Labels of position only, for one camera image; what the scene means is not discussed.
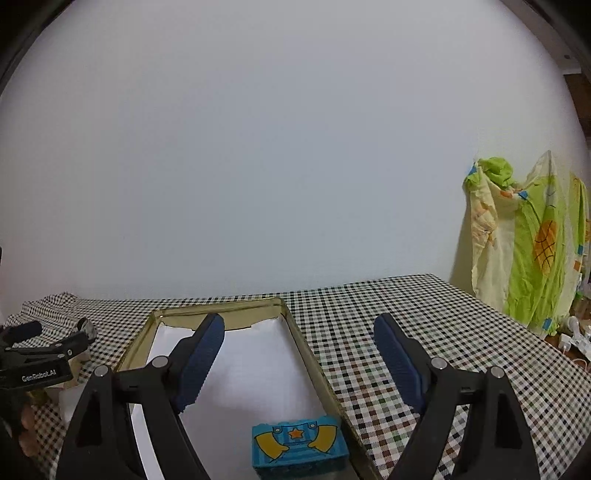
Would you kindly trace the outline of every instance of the orange star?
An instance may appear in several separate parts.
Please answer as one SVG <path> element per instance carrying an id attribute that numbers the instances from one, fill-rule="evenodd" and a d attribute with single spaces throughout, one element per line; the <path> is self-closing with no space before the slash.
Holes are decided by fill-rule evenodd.
<path id="1" fill-rule="evenodd" d="M 301 439 L 304 438 L 304 430 L 293 429 L 290 432 L 287 432 L 290 436 L 290 439 Z"/>

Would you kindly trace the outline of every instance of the white wall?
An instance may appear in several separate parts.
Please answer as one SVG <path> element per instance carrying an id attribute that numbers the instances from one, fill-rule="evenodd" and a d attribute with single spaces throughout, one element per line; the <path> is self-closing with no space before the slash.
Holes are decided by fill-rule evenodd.
<path id="1" fill-rule="evenodd" d="M 523 178 L 549 148 L 586 176 L 497 0 L 76 0 L 0 101 L 2 307 L 466 282 L 474 156 Z"/>

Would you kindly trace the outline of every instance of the blue building block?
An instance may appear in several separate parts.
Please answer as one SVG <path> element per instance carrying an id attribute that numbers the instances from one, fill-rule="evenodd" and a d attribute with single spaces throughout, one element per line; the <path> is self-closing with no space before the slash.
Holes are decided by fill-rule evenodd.
<path id="1" fill-rule="evenodd" d="M 341 470 L 348 456 L 339 422 L 329 416 L 252 428 L 252 466 L 263 480 Z"/>

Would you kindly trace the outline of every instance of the silver screw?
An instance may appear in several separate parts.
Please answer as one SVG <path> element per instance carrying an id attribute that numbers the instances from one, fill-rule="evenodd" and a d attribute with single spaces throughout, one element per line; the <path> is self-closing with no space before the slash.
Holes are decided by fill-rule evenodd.
<path id="1" fill-rule="evenodd" d="M 445 367 L 447 367 L 447 362 L 440 356 L 437 356 L 431 360 L 431 364 L 438 370 L 443 370 Z"/>
<path id="2" fill-rule="evenodd" d="M 109 372 L 109 367 L 106 365 L 99 365 L 95 368 L 95 375 L 97 377 L 104 377 Z"/>
<path id="3" fill-rule="evenodd" d="M 167 363 L 168 363 L 168 357 L 166 357 L 164 355 L 157 356 L 154 360 L 152 360 L 152 366 L 154 366 L 156 368 L 165 367 Z"/>
<path id="4" fill-rule="evenodd" d="M 491 375 L 493 377 L 503 378 L 503 376 L 505 375 L 505 371 L 501 367 L 492 367 Z"/>

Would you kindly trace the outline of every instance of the black and white checkered fabric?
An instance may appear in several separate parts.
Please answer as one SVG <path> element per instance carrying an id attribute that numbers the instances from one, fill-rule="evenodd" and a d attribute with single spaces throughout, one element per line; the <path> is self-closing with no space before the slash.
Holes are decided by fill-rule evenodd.
<path id="1" fill-rule="evenodd" d="M 558 478 L 591 430 L 591 374 L 521 325 L 432 275 L 383 278 L 339 287 L 239 297 L 185 300 L 85 300 L 63 293 L 25 303 L 10 325 L 40 320 L 37 346 L 66 336 L 81 318 L 98 328 L 85 381 L 99 365 L 116 365 L 154 309 L 280 296 L 290 308 L 338 399 L 384 478 L 417 421 L 402 402 L 372 340 L 374 318 L 391 312 L 431 356 L 454 367 L 503 367 L 529 424 L 543 479 Z M 40 465 L 55 477 L 65 429 L 58 409 L 37 410 Z M 467 408 L 458 407 L 436 478 L 448 478 Z"/>

